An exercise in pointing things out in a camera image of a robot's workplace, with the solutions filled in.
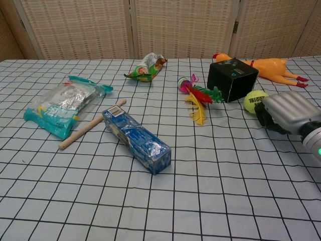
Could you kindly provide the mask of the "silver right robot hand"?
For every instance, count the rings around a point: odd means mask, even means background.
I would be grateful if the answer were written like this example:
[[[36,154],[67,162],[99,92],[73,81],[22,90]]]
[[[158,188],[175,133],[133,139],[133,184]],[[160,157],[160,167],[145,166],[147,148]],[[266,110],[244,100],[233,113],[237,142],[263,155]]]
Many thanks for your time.
[[[320,128],[320,108],[296,91],[284,91],[264,97],[255,106],[260,124],[282,135],[300,135],[305,138]]]

